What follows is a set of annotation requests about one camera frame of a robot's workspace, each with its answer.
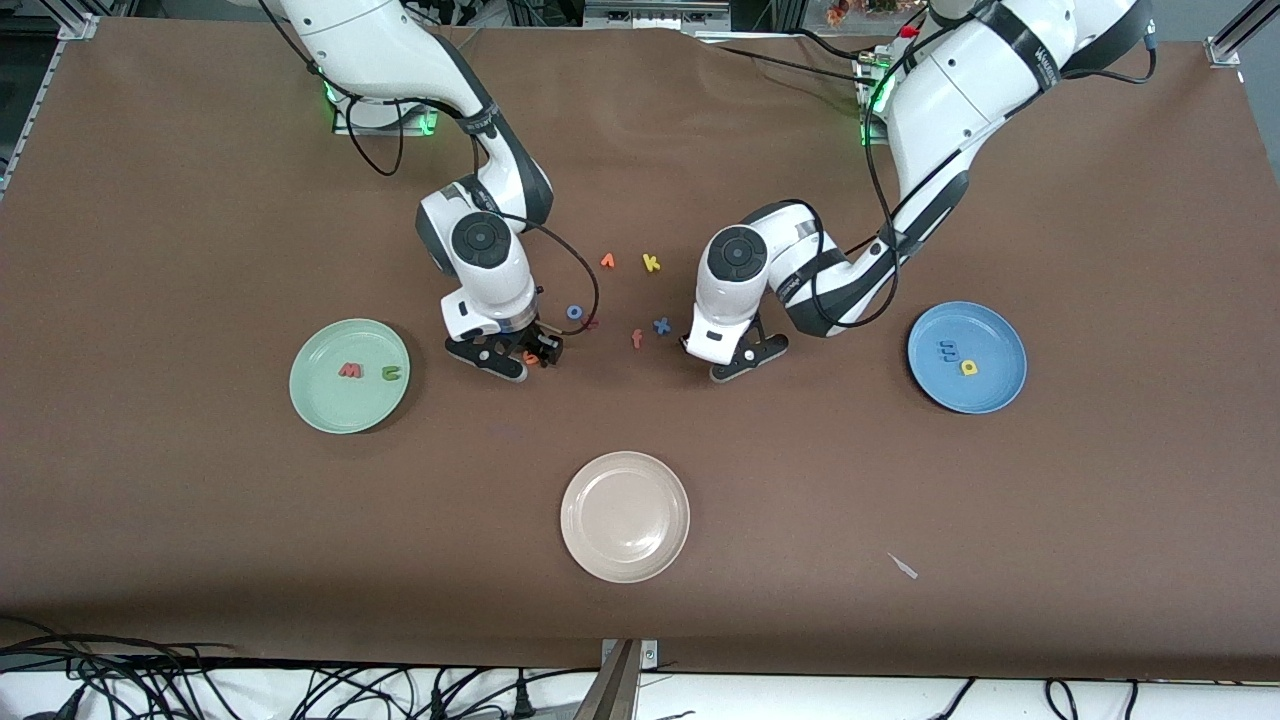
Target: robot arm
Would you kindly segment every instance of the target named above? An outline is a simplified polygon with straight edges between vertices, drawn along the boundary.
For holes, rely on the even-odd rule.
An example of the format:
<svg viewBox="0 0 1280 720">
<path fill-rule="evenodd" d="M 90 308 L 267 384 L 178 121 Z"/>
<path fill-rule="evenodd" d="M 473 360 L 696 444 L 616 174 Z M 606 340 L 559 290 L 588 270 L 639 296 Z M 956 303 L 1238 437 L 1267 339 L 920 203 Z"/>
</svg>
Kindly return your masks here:
<svg viewBox="0 0 1280 720">
<path fill-rule="evenodd" d="M 931 37 L 929 28 L 947 35 L 920 51 L 905 38 L 893 46 L 896 58 L 911 56 L 901 64 L 883 114 L 901 188 L 892 224 L 882 227 L 852 260 L 844 258 L 829 236 L 818 237 L 804 204 L 769 205 L 726 228 L 699 265 L 686 350 L 717 365 L 745 366 L 741 355 L 759 351 L 742 341 L 742 333 L 765 286 L 800 332 L 817 337 L 844 332 L 960 202 L 969 167 L 987 138 L 1052 88 L 1073 56 L 1106 38 L 1106 51 L 1089 63 L 1108 65 L 1142 37 L 1149 20 L 1151 0 L 931 3 L 920 37 Z M 1117 27 L 1121 31 L 1115 33 L 1108 29 Z M 759 273 L 750 278 L 717 273 L 717 241 L 726 232 L 748 229 L 759 234 L 765 250 Z"/>
<path fill-rule="evenodd" d="M 538 291 L 517 237 L 547 222 L 552 186 L 462 55 L 411 20 L 397 0 L 279 3 L 334 87 L 384 102 L 430 101 L 489 155 L 479 172 L 417 209 L 416 229 L 431 259 L 462 284 L 440 300 L 449 352 L 517 382 L 526 369 L 509 355 L 527 350 L 554 363 L 559 340 L 534 325 Z M 500 337 L 472 342 L 489 336 Z"/>
</svg>

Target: plate rim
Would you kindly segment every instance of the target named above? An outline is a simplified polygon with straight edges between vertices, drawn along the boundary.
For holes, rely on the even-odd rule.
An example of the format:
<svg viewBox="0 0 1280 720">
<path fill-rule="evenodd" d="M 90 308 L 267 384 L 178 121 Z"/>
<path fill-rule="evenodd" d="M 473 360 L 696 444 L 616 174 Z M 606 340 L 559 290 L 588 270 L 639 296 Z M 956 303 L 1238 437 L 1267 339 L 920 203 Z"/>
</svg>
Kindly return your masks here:
<svg viewBox="0 0 1280 720">
<path fill-rule="evenodd" d="M 390 405 L 390 409 L 388 409 L 387 413 L 384 413 L 376 420 L 374 420 L 372 423 L 369 423 L 366 425 L 356 427 L 356 428 L 349 429 L 349 430 L 348 429 L 334 430 L 334 429 L 330 429 L 330 428 L 321 428 L 320 425 L 316 425 L 315 423 L 311 421 L 310 418 L 306 416 L 306 414 L 302 413 L 302 410 L 298 407 L 298 398 L 293 393 L 293 379 L 298 374 L 303 354 L 307 354 L 307 350 L 311 348 L 311 346 L 312 346 L 314 342 L 316 342 L 316 338 L 320 337 L 321 334 L 324 334 L 325 332 L 329 332 L 329 331 L 332 331 L 332 329 L 334 329 L 334 328 L 337 328 L 339 325 L 346 325 L 346 324 L 356 324 L 356 325 L 361 325 L 361 327 L 375 327 L 375 328 L 379 328 L 380 331 L 385 332 L 387 336 L 389 336 L 390 338 L 393 338 L 394 342 L 396 342 L 396 345 L 398 346 L 401 354 L 404 356 L 404 373 L 401 375 L 401 379 L 403 379 L 404 382 L 401 383 L 399 396 L 396 398 L 396 402 L 393 402 Z M 374 320 L 372 318 L 343 318 L 342 320 L 334 320 L 334 322 L 329 323 L 328 325 L 320 328 L 319 331 L 311 333 L 311 337 L 308 337 L 306 340 L 306 342 L 302 343 L 302 347 L 300 347 L 298 352 L 293 356 L 293 364 L 289 365 L 289 404 L 293 405 L 293 413 L 298 418 L 301 418 L 303 423 L 306 423 L 308 427 L 315 428 L 315 429 L 317 429 L 317 430 L 320 430 L 323 433 L 328 433 L 328 434 L 333 434 L 333 436 L 349 436 L 349 434 L 355 434 L 355 433 L 362 433 L 362 432 L 367 430 L 369 428 L 376 427 L 379 423 L 381 423 L 383 420 L 385 420 L 387 418 L 389 418 L 390 414 L 394 413 L 397 407 L 399 407 L 399 404 L 404 401 L 404 395 L 408 392 L 408 379 L 410 379 L 410 374 L 411 373 L 412 373 L 412 357 L 410 357 L 408 346 L 404 345 L 404 338 L 402 338 L 398 332 L 396 332 L 394 329 L 392 329 L 390 325 L 388 325 L 387 323 L 379 322 L 379 320 Z"/>
<path fill-rule="evenodd" d="M 1009 329 L 1010 334 L 1014 338 L 1015 348 L 1018 350 L 1018 357 L 1019 357 L 1020 365 L 1021 365 L 1021 378 L 1019 378 L 1018 387 L 1014 388 L 1014 391 L 1009 395 L 1009 397 L 1004 402 L 1001 402 L 1000 405 L 997 405 L 995 407 L 983 409 L 983 410 L 972 410 L 972 409 L 959 407 L 959 406 L 956 406 L 952 402 L 947 402 L 947 401 L 942 400 L 929 387 L 927 387 L 925 383 L 920 382 L 920 369 L 919 369 L 919 366 L 915 363 L 915 352 L 914 352 L 914 350 L 919 345 L 920 334 L 924 333 L 924 329 L 922 328 L 922 324 L 924 324 L 925 320 L 942 319 L 942 318 L 945 318 L 947 315 L 947 310 L 956 310 L 956 309 L 960 309 L 960 307 L 964 307 L 964 309 L 977 309 L 977 310 L 980 310 L 983 313 L 987 313 L 987 314 L 995 316 L 1001 323 L 1004 323 L 1004 327 Z M 964 315 L 961 315 L 960 313 L 955 313 L 955 314 L 957 316 L 964 318 Z M 964 415 L 988 415 L 991 413 L 996 413 L 998 410 L 1004 410 L 1005 407 L 1007 407 L 1014 400 L 1018 400 L 1019 395 L 1021 395 L 1023 387 L 1027 386 L 1027 374 L 1028 374 L 1028 370 L 1029 370 L 1029 361 L 1028 361 L 1028 357 L 1027 357 L 1027 346 L 1025 346 L 1025 343 L 1023 343 L 1023 337 L 1020 334 L 1018 334 L 1018 328 L 1015 328 L 1014 324 L 1010 323 L 1009 319 L 1005 318 L 1004 315 L 1001 315 L 1000 313 L 997 313 L 997 311 L 992 310 L 991 307 L 987 307 L 986 305 L 982 305 L 979 302 L 973 302 L 972 300 L 948 300 L 946 302 L 940 302 L 940 304 L 934 305 L 933 307 L 929 307 L 928 310 L 925 310 L 924 313 L 922 313 L 920 316 L 916 318 L 914 323 L 911 323 L 911 331 L 908 333 L 908 337 L 906 337 L 906 363 L 911 368 L 911 377 L 913 377 L 913 379 L 915 379 L 916 387 L 919 387 L 922 391 L 924 391 L 924 393 L 928 395 L 929 398 L 932 398 L 934 402 L 937 402 L 942 407 L 946 407 L 947 410 L 951 410 L 952 413 L 960 413 L 960 414 L 964 414 Z"/>
<path fill-rule="evenodd" d="M 591 568 L 589 568 L 582 561 L 582 557 L 579 556 L 579 553 L 573 552 L 573 546 L 570 544 L 570 542 L 568 542 L 568 534 L 570 534 L 570 521 L 568 520 L 570 520 L 570 516 L 571 516 L 570 509 L 573 506 L 573 503 L 570 501 L 571 491 L 573 491 L 573 488 L 580 482 L 585 484 L 585 483 L 589 483 L 593 479 L 595 479 L 595 478 L 599 477 L 598 471 L 593 473 L 591 475 L 588 475 L 588 471 L 591 469 L 593 465 L 595 465 L 598 462 L 604 462 L 604 461 L 607 461 L 609 459 L 614 459 L 614 457 L 620 457 L 620 456 L 621 457 L 640 457 L 644 461 L 657 464 L 658 468 L 660 468 L 663 470 L 666 480 L 669 483 L 671 487 L 673 487 L 676 489 L 676 505 L 677 505 L 677 509 L 682 511 L 682 516 L 684 516 L 684 521 L 682 521 L 684 527 L 681 528 L 678 542 L 676 542 L 675 539 L 671 541 L 671 543 L 672 543 L 671 557 L 667 559 L 664 562 L 662 562 L 655 569 L 653 569 L 652 571 L 649 571 L 649 573 L 646 573 L 644 575 L 640 575 L 640 577 L 627 578 L 627 579 L 614 579 L 614 578 L 605 578 L 605 577 L 600 575 L 599 573 L 596 573 L 595 570 L 593 570 Z M 579 470 L 576 473 L 573 473 L 573 477 L 570 478 L 568 484 L 564 487 L 564 495 L 561 498 L 561 512 L 559 512 L 559 516 L 561 516 L 561 542 L 564 543 L 564 548 L 568 551 L 570 556 L 573 559 L 573 561 L 577 564 L 577 566 L 581 568 L 582 570 L 585 570 L 588 574 L 590 574 L 594 578 L 598 578 L 598 579 L 604 580 L 607 583 L 614 583 L 614 584 L 622 584 L 622 585 L 628 585 L 628 584 L 635 584 L 635 583 L 643 583 L 645 580 L 652 580 L 653 578 L 660 575 L 668 568 L 671 568 L 676 562 L 676 559 L 680 557 L 680 553 L 684 551 L 685 543 L 689 541 L 689 528 L 690 528 L 690 525 L 692 525 L 692 509 L 690 507 L 690 503 L 689 503 L 689 492 L 685 489 L 685 484 L 680 480 L 680 475 L 677 475 L 676 471 L 672 470 L 671 466 L 667 465 L 666 462 L 663 462 L 662 460 L 654 457 L 653 455 L 649 455 L 648 452 L 640 452 L 637 450 L 616 450 L 613 452 L 605 452 L 604 455 L 599 455 L 596 457 L 593 457 L 591 460 L 588 460 L 581 468 L 579 468 Z"/>
</svg>

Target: brown tabletop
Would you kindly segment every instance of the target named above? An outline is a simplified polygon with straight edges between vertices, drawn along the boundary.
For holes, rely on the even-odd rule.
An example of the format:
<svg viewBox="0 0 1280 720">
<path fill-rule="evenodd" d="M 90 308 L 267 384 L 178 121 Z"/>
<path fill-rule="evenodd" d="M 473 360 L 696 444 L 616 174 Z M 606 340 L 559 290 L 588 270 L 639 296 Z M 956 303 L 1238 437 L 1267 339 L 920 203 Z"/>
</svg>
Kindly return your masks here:
<svg viewBox="0 0 1280 720">
<path fill-rule="evenodd" d="M 689 670 L 1280 673 L 1280 192 L 1235 73 L 1165 44 L 1144 87 L 1055 90 L 988 142 L 879 322 L 791 332 L 717 386 L 631 332 L 684 332 L 705 242 L 765 202 L 812 201 L 845 246 L 879 225 L 847 85 L 664 31 L 465 53 L 556 186 L 550 225 L 618 258 L 600 327 L 520 386 L 442 345 L 456 286 L 413 211 L 470 168 L 451 123 L 384 179 L 266 24 L 108 19 L 69 46 L 0 204 L 0 610 L 274 657 L 589 665 L 641 635 Z M 589 302 L 563 251 L 525 246 L 549 320 Z M 914 319 L 957 299 L 1028 347 L 988 416 L 905 366 Z M 352 316 L 404 337 L 412 387 L 326 436 L 287 378 Z M 559 537 L 570 477 L 621 448 L 692 506 L 636 585 Z"/>
</svg>

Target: white plate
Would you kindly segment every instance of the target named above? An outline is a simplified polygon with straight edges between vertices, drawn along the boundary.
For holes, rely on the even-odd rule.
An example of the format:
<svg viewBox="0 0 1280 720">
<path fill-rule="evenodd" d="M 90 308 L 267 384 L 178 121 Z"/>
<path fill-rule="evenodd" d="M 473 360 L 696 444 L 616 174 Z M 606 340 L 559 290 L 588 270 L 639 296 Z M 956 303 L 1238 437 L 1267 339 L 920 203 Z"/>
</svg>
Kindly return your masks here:
<svg viewBox="0 0 1280 720">
<path fill-rule="evenodd" d="M 643 452 L 611 452 L 573 475 L 561 503 L 561 534 L 584 570 L 639 583 L 666 570 L 689 537 L 680 478 Z"/>
<path fill-rule="evenodd" d="M 361 377 L 340 374 L 348 363 L 360 365 Z M 289 370 L 293 409 L 326 433 L 367 430 L 396 410 L 406 388 L 404 341 L 376 320 L 339 320 L 321 329 L 302 346 Z"/>
</svg>

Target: blue plate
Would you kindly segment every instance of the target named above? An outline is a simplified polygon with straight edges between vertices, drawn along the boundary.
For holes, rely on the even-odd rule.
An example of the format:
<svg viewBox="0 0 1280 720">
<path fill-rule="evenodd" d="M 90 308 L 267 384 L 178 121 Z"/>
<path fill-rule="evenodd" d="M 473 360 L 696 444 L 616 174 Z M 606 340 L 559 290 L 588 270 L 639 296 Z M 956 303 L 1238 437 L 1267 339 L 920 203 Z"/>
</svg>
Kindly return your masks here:
<svg viewBox="0 0 1280 720">
<path fill-rule="evenodd" d="M 973 302 L 943 302 L 920 315 L 906 359 L 924 392 L 956 413 L 995 413 L 1027 382 L 1027 350 L 1014 327 Z"/>
</svg>

